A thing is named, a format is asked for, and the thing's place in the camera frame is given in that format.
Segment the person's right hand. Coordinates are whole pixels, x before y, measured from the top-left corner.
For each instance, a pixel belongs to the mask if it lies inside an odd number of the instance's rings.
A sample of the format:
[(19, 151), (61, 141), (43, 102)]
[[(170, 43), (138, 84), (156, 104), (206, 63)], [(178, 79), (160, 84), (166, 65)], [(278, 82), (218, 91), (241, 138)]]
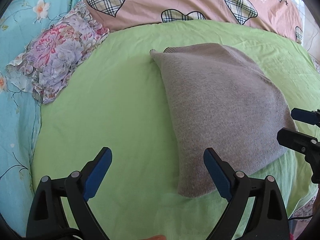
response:
[(167, 238), (164, 235), (156, 235), (143, 240), (167, 240)]

